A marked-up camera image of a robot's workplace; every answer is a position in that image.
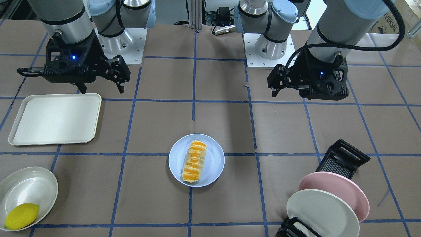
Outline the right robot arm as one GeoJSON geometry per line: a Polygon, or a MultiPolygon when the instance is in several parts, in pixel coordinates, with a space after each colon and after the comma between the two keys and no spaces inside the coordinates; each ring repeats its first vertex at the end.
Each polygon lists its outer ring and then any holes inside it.
{"type": "Polygon", "coordinates": [[[43,67],[19,68],[25,77],[41,76],[51,83],[75,85],[86,93],[86,84],[102,77],[120,93],[130,81],[125,59],[137,55],[139,40],[130,29],[153,28],[154,0],[30,0],[29,5],[51,38],[43,67]]]}

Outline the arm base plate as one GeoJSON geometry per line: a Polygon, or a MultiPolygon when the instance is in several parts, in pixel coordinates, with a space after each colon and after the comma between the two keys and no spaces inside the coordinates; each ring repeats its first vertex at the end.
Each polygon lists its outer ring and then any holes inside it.
{"type": "Polygon", "coordinates": [[[257,42],[259,36],[259,34],[254,33],[243,34],[246,62],[249,69],[273,69],[276,64],[283,64],[285,66],[290,56],[296,51],[292,36],[289,35],[283,57],[275,60],[263,58],[255,49],[255,43],[257,42]]]}
{"type": "Polygon", "coordinates": [[[119,36],[97,36],[107,58],[120,55],[128,66],[141,66],[147,32],[143,28],[126,28],[119,36]]]}

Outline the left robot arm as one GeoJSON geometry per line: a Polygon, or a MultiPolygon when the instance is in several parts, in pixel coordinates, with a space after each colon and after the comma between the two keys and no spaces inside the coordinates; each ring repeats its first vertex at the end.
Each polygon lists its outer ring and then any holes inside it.
{"type": "MultiPolygon", "coordinates": [[[[299,11],[307,0],[241,0],[234,6],[239,33],[260,34],[262,57],[269,58],[269,46],[285,45],[299,11]]],[[[285,64],[277,64],[267,78],[276,97],[292,88],[306,99],[339,101],[349,96],[346,56],[352,50],[388,51],[404,38],[404,20],[392,0],[325,0],[326,9],[304,46],[285,64]],[[357,43],[381,16],[391,12],[398,25],[394,43],[384,47],[362,47],[357,43]]]]}

